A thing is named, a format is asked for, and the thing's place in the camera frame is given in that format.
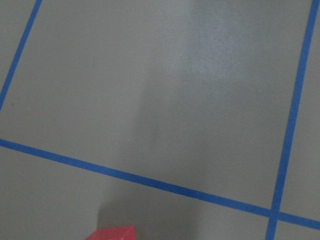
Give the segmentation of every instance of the concrete floor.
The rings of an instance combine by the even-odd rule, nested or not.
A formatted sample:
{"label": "concrete floor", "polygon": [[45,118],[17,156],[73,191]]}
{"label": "concrete floor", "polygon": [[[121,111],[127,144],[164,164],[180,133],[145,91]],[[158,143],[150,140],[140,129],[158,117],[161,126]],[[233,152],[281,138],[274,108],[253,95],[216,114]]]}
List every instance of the concrete floor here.
{"label": "concrete floor", "polygon": [[[34,4],[0,3],[1,85]],[[44,0],[0,139],[271,209],[311,4]],[[319,38],[318,17],[280,209],[317,223]],[[2,146],[0,239],[79,240],[129,224],[137,240],[265,239],[260,214]],[[275,239],[319,230],[279,221]]]}

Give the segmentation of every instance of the blue tape line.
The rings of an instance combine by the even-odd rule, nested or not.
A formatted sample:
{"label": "blue tape line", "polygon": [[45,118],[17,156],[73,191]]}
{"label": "blue tape line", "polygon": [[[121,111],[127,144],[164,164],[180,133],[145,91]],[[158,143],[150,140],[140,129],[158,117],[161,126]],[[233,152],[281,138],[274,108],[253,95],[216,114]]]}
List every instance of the blue tape line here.
{"label": "blue tape line", "polygon": [[269,217],[269,215],[270,215],[270,210],[267,208],[264,208],[264,207],[255,206],[255,205],[251,205],[248,203],[228,199],[225,197],[212,195],[212,194],[201,192],[201,191],[196,191],[196,190],[189,189],[186,187],[173,185],[173,184],[170,184],[167,182],[158,181],[158,180],[147,178],[144,176],[135,175],[135,174],[128,173],[125,171],[120,171],[120,170],[112,169],[109,167],[100,166],[100,165],[97,165],[94,163],[90,163],[90,162],[78,160],[75,158],[59,155],[56,153],[40,150],[40,149],[33,148],[30,146],[7,141],[7,140],[1,139],[1,138],[0,138],[0,146],[7,148],[7,149],[15,150],[15,151],[18,151],[21,153],[25,153],[25,154],[33,155],[36,157],[55,161],[58,163],[70,165],[70,166],[73,166],[76,168],[85,169],[85,170],[88,170],[91,172],[111,176],[111,177],[114,177],[117,179],[126,180],[126,181],[137,183],[140,185],[145,185],[148,187],[164,190],[166,192],[179,194],[179,195],[186,196],[186,197],[193,198],[193,199],[202,200],[202,201],[209,202],[212,204],[221,205],[221,206],[228,207],[231,209],[237,209],[237,210],[244,211],[247,213],[260,215],[263,217]]}
{"label": "blue tape line", "polygon": [[17,49],[15,51],[15,55],[13,57],[9,72],[8,72],[6,78],[5,78],[2,90],[0,92],[0,111],[2,109],[2,106],[3,106],[4,102],[5,102],[5,98],[6,98],[8,90],[9,90],[12,78],[13,78],[13,76],[15,74],[19,59],[20,59],[21,54],[22,54],[22,52],[24,50],[24,47],[25,47],[26,41],[28,39],[29,33],[31,31],[31,28],[32,28],[32,26],[34,24],[34,21],[36,19],[36,16],[37,16],[38,10],[40,8],[41,2],[42,2],[42,0],[36,0],[35,1],[35,4],[33,6],[32,12],[30,14],[29,20],[28,20],[28,22],[27,22],[27,24],[25,26],[24,32],[22,34],[20,43],[19,43],[19,45],[18,45],[18,47],[17,47]]}
{"label": "blue tape line", "polygon": [[304,226],[311,229],[320,230],[320,221],[304,218],[301,216],[295,216],[288,213],[279,213],[279,220],[291,224]]}
{"label": "blue tape line", "polygon": [[293,142],[294,133],[295,133],[295,127],[296,127],[298,111],[299,111],[299,104],[300,104],[300,99],[301,99],[301,94],[302,94],[302,89],[303,89],[303,84],[305,79],[305,73],[307,68],[312,35],[313,35],[316,18],[317,18],[318,7],[319,7],[319,0],[313,0],[310,7],[309,17],[308,17],[303,44],[302,44],[301,53],[300,53],[299,65],[298,65],[296,78],[295,78],[291,107],[290,107],[288,122],[286,125],[280,164],[279,164],[278,174],[276,178],[274,193],[273,193],[271,213],[270,213],[270,218],[268,221],[267,231],[265,235],[266,240],[275,239],[277,221],[279,218],[280,206],[281,206],[282,196],[284,192],[290,152],[291,152],[292,142]]}

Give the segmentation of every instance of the red object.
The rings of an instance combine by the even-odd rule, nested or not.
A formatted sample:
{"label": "red object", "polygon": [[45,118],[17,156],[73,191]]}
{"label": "red object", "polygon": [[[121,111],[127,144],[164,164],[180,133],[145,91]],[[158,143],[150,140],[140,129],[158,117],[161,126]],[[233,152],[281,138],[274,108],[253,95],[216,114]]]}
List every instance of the red object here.
{"label": "red object", "polygon": [[94,231],[85,240],[136,240],[133,225],[104,228]]}

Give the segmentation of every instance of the red block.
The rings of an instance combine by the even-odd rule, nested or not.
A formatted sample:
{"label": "red block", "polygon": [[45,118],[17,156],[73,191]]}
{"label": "red block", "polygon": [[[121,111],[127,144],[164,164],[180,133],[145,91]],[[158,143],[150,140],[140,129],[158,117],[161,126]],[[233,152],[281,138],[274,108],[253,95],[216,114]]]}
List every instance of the red block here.
{"label": "red block", "polygon": [[133,225],[104,228],[94,231],[85,240],[136,240]]}

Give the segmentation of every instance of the blue painter's tape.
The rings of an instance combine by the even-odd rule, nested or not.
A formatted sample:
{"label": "blue painter's tape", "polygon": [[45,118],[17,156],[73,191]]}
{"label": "blue painter's tape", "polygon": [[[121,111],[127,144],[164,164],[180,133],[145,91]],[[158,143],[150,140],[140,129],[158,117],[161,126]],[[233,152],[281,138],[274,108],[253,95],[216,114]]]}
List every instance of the blue painter's tape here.
{"label": "blue painter's tape", "polygon": [[311,229],[320,230],[320,221],[304,218],[301,216],[295,216],[288,213],[279,213],[279,220],[291,224],[304,226]]}
{"label": "blue painter's tape", "polygon": [[18,62],[19,62],[21,54],[22,54],[22,52],[24,50],[24,47],[25,47],[26,41],[28,39],[29,33],[31,31],[31,28],[32,28],[32,26],[34,24],[34,21],[36,19],[36,16],[37,16],[38,10],[40,8],[41,2],[42,2],[42,0],[36,0],[35,1],[35,4],[33,6],[32,12],[30,14],[29,20],[28,20],[28,22],[27,22],[27,24],[25,26],[24,32],[22,34],[20,43],[19,43],[19,45],[18,45],[18,47],[17,47],[17,49],[15,51],[15,55],[13,57],[11,66],[9,68],[9,71],[8,71],[8,74],[7,74],[6,78],[5,78],[2,90],[0,92],[0,111],[1,111],[1,109],[3,107],[3,105],[4,105],[5,98],[6,98],[6,95],[8,93],[12,78],[14,77]]}
{"label": "blue painter's tape", "polygon": [[319,7],[319,0],[313,0],[310,7],[309,17],[308,17],[308,21],[305,29],[298,69],[297,69],[296,78],[295,78],[290,112],[289,112],[288,122],[286,125],[280,164],[279,164],[278,174],[276,178],[274,193],[273,193],[271,213],[270,213],[270,218],[268,221],[267,231],[265,235],[266,240],[275,239],[277,222],[279,218],[280,206],[281,206],[282,196],[284,192],[290,152],[291,152],[292,142],[294,139],[300,99],[301,99],[301,94],[302,94],[302,89],[303,89],[303,84],[305,79],[305,73],[307,68],[312,35],[314,32],[316,18],[317,18],[318,7]]}
{"label": "blue painter's tape", "polygon": [[120,171],[120,170],[112,169],[109,167],[97,165],[94,163],[78,160],[75,158],[55,154],[52,152],[40,150],[37,148],[18,144],[15,142],[4,140],[4,139],[0,139],[0,146],[7,148],[7,149],[15,150],[15,151],[18,151],[21,153],[25,153],[25,154],[33,155],[36,157],[52,160],[52,161],[55,161],[58,163],[67,164],[67,165],[70,165],[70,166],[73,166],[76,168],[89,170],[89,171],[92,171],[95,173],[104,174],[104,175],[111,176],[111,177],[114,177],[117,179],[126,180],[129,182],[145,185],[148,187],[164,190],[166,192],[179,194],[179,195],[186,196],[186,197],[193,198],[193,199],[202,200],[202,201],[209,202],[212,204],[221,205],[224,207],[237,209],[237,210],[244,211],[247,213],[260,215],[263,217],[269,217],[269,214],[270,214],[270,210],[267,208],[264,208],[264,207],[255,206],[255,205],[251,205],[248,203],[232,200],[229,198],[225,198],[225,197],[193,190],[190,188],[173,185],[173,184],[170,184],[167,182],[158,181],[155,179],[135,175],[135,174],[128,173],[125,171]]}

